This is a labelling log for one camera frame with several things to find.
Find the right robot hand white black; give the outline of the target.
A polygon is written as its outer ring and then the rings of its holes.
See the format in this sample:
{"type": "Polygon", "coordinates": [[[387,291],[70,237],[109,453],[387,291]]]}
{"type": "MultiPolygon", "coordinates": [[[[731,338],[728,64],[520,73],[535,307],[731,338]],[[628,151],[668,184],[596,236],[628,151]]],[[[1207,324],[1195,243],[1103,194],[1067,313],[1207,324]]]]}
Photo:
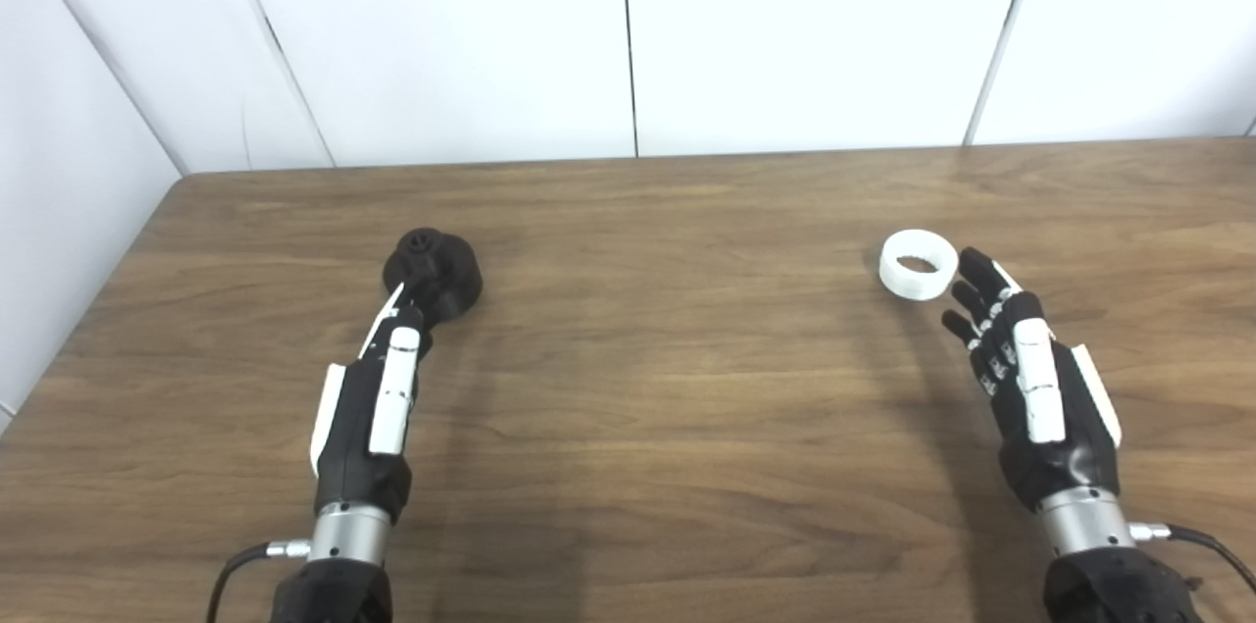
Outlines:
{"type": "Polygon", "coordinates": [[[1035,291],[977,247],[957,255],[943,327],[968,350],[1002,443],[999,467],[1024,507],[1073,489],[1119,494],[1117,409],[1084,345],[1055,337],[1035,291]]]}

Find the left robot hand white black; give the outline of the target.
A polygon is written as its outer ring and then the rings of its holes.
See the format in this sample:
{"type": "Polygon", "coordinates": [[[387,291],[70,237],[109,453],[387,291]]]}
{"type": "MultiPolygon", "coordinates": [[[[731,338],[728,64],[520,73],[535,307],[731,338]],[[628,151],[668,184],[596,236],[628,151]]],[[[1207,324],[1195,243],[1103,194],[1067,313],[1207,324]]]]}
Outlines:
{"type": "Polygon", "coordinates": [[[357,359],[327,372],[311,436],[315,512],[371,506],[398,521],[411,494],[404,461],[420,360],[432,344],[404,284],[381,306],[357,359]]]}

